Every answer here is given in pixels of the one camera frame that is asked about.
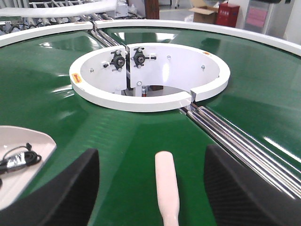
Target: black cable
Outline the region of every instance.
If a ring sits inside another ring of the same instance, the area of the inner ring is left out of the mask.
[[[15,147],[15,148],[13,148],[13,149],[10,149],[8,152],[5,153],[5,155],[3,156],[2,160],[4,160],[5,157],[6,157],[9,153],[11,153],[12,151],[17,150],[17,149],[22,148],[22,147],[23,147],[23,148],[26,148],[28,151],[31,151],[31,150],[32,150],[31,144],[26,143],[26,146],[19,146],[19,147]]]
[[[38,22],[37,25],[36,25],[36,27],[38,27],[41,23],[42,23],[42,21]]]
[[[26,148],[27,151],[5,158],[7,154],[19,148]],[[29,143],[27,143],[26,146],[15,147],[6,152],[0,161],[0,174],[20,170],[26,166],[32,166],[41,160],[42,156],[32,151],[32,146]]]

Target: white circular guard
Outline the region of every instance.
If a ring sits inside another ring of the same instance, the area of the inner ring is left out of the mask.
[[[137,43],[128,47],[130,59],[134,58],[137,48],[142,48],[143,54],[149,58],[141,67],[130,60],[128,78],[135,97],[121,95],[127,89],[126,66],[118,71],[110,64],[114,51],[126,57],[123,46],[99,49],[78,58],[69,70],[73,89],[100,106],[130,112],[160,112],[213,97],[228,84],[229,67],[206,51],[167,43]],[[149,85],[169,86],[183,91],[141,97],[142,86]]]
[[[155,168],[158,206],[164,226],[178,226],[180,198],[173,155],[167,151],[158,152]]]

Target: white curved guard rail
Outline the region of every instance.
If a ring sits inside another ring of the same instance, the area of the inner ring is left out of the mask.
[[[0,47],[15,42],[23,41],[23,40],[37,38],[44,35],[56,34],[61,32],[79,31],[79,30],[89,30],[92,28],[93,25],[91,22],[57,24],[52,26],[32,28],[32,29],[0,36]]]
[[[283,49],[285,51],[301,56],[301,46],[295,43],[285,41],[283,39],[275,38],[272,36],[259,34],[256,32],[246,31],[233,27],[220,26],[214,24],[183,22],[174,20],[112,20],[112,21],[95,21],[96,28],[109,28],[109,27],[172,27],[192,29],[198,31],[214,32],[226,34],[230,36],[240,37],[257,41],[269,46]]]
[[[131,88],[160,85],[192,92],[194,100],[208,99],[223,91],[230,77],[230,69],[219,57],[204,50],[169,43],[136,43],[130,49]],[[134,63],[137,49],[148,58],[144,66]]]
[[[55,8],[3,8],[0,16],[22,16],[31,18],[52,18],[80,16],[91,13],[103,13],[116,9],[117,0],[102,0],[75,6]]]

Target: steel rod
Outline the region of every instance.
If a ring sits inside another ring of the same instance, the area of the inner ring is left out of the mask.
[[[267,159],[264,151],[210,110],[200,107],[197,111],[188,111],[186,115],[262,178],[291,197],[301,198],[301,181],[295,175],[272,158]]]

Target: white plastic handle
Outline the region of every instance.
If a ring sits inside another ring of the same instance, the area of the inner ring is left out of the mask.
[[[174,168],[174,158],[170,152],[155,155],[157,197],[164,226],[179,226],[180,198]]]

